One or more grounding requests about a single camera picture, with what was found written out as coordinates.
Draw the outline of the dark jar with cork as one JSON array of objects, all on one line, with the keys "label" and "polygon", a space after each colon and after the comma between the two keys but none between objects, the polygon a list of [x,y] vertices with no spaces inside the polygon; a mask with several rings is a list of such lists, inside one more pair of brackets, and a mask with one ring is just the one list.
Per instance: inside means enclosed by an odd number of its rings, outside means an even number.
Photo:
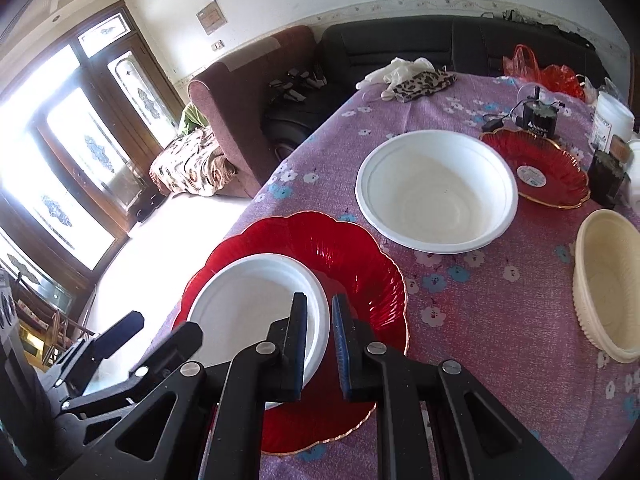
[{"label": "dark jar with cork", "polygon": [[597,148],[588,169],[590,198],[606,209],[614,209],[620,202],[617,198],[620,188],[629,180],[627,169],[632,159],[632,151],[627,142],[619,136],[612,136],[607,151]]}]

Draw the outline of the floral blanket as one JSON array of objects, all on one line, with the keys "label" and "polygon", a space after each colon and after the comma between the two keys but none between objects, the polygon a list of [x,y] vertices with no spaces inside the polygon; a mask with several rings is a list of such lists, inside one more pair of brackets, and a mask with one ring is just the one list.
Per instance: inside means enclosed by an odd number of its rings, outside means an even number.
[{"label": "floral blanket", "polygon": [[196,128],[171,141],[153,160],[149,175],[165,196],[180,193],[210,197],[236,176],[212,128]]}]

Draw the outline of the small red gold-rimmed plate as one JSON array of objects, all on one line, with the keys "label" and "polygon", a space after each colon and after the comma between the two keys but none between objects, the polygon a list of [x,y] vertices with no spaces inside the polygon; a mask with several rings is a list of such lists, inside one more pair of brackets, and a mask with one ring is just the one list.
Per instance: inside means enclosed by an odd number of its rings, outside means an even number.
[{"label": "small red gold-rimmed plate", "polygon": [[590,197],[589,181],[578,160],[559,144],[526,130],[500,128],[480,140],[511,168],[518,194],[554,209],[581,207]]}]

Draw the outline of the large white foam bowl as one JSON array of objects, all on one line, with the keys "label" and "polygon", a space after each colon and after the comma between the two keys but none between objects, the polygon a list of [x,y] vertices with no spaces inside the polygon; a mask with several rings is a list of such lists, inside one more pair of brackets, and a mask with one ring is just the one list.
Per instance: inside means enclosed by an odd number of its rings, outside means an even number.
[{"label": "large white foam bowl", "polygon": [[437,255],[483,248],[518,210],[504,159],[480,140],[446,130],[403,133],[362,162],[355,194],[363,217],[392,242]]}]

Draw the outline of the red plastic bag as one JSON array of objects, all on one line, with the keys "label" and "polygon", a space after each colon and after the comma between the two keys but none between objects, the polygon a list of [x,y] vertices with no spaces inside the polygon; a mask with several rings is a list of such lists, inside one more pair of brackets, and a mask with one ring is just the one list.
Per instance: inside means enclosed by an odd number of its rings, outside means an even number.
[{"label": "red plastic bag", "polygon": [[558,64],[541,68],[534,50],[526,44],[518,44],[510,58],[502,58],[502,71],[506,76],[534,82],[549,91],[564,93],[582,102],[586,100],[585,90],[574,70]]}]

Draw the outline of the green cushion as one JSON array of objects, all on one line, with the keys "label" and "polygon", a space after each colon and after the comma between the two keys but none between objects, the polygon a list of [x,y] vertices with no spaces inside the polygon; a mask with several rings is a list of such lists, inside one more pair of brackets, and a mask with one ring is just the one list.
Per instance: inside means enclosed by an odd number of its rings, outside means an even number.
[{"label": "green cushion", "polygon": [[209,121],[206,116],[192,102],[186,104],[178,125],[179,136],[186,136],[194,130],[205,129],[208,126]]}]

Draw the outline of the leopard print cloth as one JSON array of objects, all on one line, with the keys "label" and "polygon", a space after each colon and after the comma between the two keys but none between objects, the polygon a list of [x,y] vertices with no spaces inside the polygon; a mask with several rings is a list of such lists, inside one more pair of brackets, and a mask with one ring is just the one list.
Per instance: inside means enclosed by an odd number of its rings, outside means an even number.
[{"label": "leopard print cloth", "polygon": [[446,70],[426,70],[393,88],[393,97],[398,102],[407,103],[445,90],[456,80],[457,76]]}]

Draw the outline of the small white foam bowl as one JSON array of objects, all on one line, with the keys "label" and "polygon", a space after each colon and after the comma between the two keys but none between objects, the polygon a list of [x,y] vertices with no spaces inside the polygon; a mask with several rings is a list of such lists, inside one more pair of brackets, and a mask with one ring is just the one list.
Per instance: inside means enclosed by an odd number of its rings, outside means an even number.
[{"label": "small white foam bowl", "polygon": [[203,332],[192,359],[206,368],[226,364],[245,348],[265,341],[271,324],[290,316],[296,292],[307,300],[303,374],[307,385],[328,346],[329,304],[314,272],[284,255],[243,257],[205,283],[186,318]]}]

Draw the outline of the large red glass plate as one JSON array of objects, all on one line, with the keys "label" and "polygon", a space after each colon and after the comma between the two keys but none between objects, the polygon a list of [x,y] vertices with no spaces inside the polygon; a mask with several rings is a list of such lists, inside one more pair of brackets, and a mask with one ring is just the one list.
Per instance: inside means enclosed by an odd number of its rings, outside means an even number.
[{"label": "large red glass plate", "polygon": [[[186,320],[196,296],[224,266],[242,257],[274,252],[292,257],[314,272],[326,298],[347,296],[352,316],[367,322],[388,346],[408,350],[408,292],[393,260],[362,226],[338,221],[319,211],[266,217],[215,248],[183,291],[174,324]],[[291,455],[351,434],[374,412],[375,404],[349,403],[338,380],[335,346],[304,387],[302,398],[265,411],[262,452]]]}]

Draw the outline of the small wall plaque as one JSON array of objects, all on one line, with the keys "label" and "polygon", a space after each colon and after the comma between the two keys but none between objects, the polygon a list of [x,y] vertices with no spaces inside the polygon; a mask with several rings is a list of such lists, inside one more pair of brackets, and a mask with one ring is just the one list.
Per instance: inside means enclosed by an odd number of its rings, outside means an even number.
[{"label": "small wall plaque", "polygon": [[221,11],[217,1],[212,1],[207,6],[204,6],[203,9],[198,11],[196,17],[207,36],[227,24],[224,12]]}]

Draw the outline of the black leather sofa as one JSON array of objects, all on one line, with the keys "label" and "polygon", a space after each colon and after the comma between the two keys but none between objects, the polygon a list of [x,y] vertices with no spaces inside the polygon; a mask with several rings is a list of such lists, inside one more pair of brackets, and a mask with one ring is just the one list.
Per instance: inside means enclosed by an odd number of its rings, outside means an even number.
[{"label": "black leather sofa", "polygon": [[533,49],[541,66],[570,66],[594,84],[608,76],[594,45],[554,25],[454,15],[380,18],[332,25],[311,61],[290,68],[283,90],[262,114],[262,132],[277,160],[291,155],[356,91],[356,83],[393,58],[427,58],[437,68],[478,76],[501,76],[502,59],[518,44]]}]

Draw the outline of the black power adapter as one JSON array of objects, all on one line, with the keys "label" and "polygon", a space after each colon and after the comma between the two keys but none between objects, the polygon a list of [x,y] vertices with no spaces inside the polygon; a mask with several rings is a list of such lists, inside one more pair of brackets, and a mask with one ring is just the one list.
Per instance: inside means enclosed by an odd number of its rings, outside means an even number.
[{"label": "black power adapter", "polygon": [[482,133],[485,132],[494,132],[504,127],[504,118],[497,117],[489,119],[487,122],[482,125]]}]

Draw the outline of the wooden glass door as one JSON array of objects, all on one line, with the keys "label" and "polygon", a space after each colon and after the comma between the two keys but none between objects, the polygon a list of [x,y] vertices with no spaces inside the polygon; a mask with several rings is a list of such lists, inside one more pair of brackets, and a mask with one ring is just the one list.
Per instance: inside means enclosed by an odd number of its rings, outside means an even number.
[{"label": "wooden glass door", "polygon": [[44,272],[99,279],[157,192],[182,101],[128,6],[89,16],[1,92],[1,219]]}]

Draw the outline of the white gloves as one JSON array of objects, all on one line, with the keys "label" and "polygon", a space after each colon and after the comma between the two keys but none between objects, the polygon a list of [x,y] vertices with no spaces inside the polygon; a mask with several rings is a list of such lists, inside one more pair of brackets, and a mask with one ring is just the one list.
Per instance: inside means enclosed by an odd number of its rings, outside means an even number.
[{"label": "white gloves", "polygon": [[435,66],[427,58],[417,58],[407,61],[394,58],[390,64],[367,74],[362,81],[356,83],[357,90],[367,89],[376,84],[385,84],[381,92],[382,101],[390,101],[394,97],[394,89],[405,81],[423,72],[434,72]]}]

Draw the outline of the small black device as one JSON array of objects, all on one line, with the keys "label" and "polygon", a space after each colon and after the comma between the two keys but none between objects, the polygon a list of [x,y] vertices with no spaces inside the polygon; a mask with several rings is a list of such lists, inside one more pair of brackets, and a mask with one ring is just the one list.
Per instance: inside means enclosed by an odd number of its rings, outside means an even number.
[{"label": "small black device", "polygon": [[515,107],[515,125],[535,136],[556,140],[556,125],[565,104],[555,99],[544,86],[526,84],[518,90],[518,105]]}]

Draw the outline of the white plastic jar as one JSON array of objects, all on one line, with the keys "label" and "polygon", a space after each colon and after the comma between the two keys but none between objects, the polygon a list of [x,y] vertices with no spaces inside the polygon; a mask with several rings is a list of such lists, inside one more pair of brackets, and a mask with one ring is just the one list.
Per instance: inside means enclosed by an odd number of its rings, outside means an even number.
[{"label": "white plastic jar", "polygon": [[614,96],[600,91],[593,112],[589,145],[594,150],[608,152],[613,136],[628,142],[634,134],[634,114]]}]

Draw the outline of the purple floral tablecloth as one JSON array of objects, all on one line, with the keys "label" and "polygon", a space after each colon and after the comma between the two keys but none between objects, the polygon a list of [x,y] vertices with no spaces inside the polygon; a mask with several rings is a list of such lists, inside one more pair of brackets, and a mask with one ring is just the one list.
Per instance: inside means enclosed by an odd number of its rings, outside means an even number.
[{"label": "purple floral tablecloth", "polygon": [[370,87],[351,96],[272,176],[226,239],[266,217],[319,211],[366,229],[406,285],[409,356],[467,367],[577,479],[612,463],[639,419],[639,367],[590,344],[572,298],[575,240],[595,209],[521,200],[510,228],[485,248],[453,256],[415,252],[376,232],[360,212],[357,172],[380,144],[442,129],[480,135],[484,118],[510,110],[521,84],[459,75],[409,103]]}]

